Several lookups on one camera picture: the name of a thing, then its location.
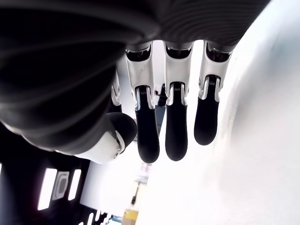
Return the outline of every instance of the light panel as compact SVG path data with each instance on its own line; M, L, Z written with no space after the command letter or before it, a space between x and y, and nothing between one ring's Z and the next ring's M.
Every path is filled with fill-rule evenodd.
M99 220L99 218L100 218L100 212L101 212L100 210L97 211L96 217L95 217L95 221Z
M88 225L92 225L93 217L94 217L94 213L91 213L91 214L89 215Z
M71 188L70 188L69 197L68 197L69 201L75 199L80 174L81 174L81 170L75 170L74 175L73 175L73 179L72 179L72 184L71 184Z
M49 207L56 173L56 169L46 168L37 210L44 210Z

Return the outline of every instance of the white surface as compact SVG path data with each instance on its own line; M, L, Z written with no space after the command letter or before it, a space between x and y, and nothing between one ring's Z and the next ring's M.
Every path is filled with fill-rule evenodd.
M70 192L69 192L69 197L68 197L69 201L75 199L77 188L78 188L78 183L79 183L79 179L80 179L80 174L81 174L81 170L74 171L71 188L70 188Z
M56 169L46 168L42 189L38 200L37 210L44 210L49 207L56 173Z
M188 150L168 159L165 126L136 225L300 223L300 2L274 0L234 51L209 146L193 137L202 42L192 57Z
M135 195L136 183L133 181L141 163L136 142L108 164L91 162L80 203L122 217Z

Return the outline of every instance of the robotic hand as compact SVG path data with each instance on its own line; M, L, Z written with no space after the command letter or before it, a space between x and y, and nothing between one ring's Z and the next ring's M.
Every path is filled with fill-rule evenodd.
M0 1L0 121L40 149L97 163L116 158L138 132L140 156L153 163L160 147L151 43L161 39L165 149L181 160L193 42L204 40L194 136L207 145L231 52L268 2ZM115 65L124 54L137 127L121 113Z

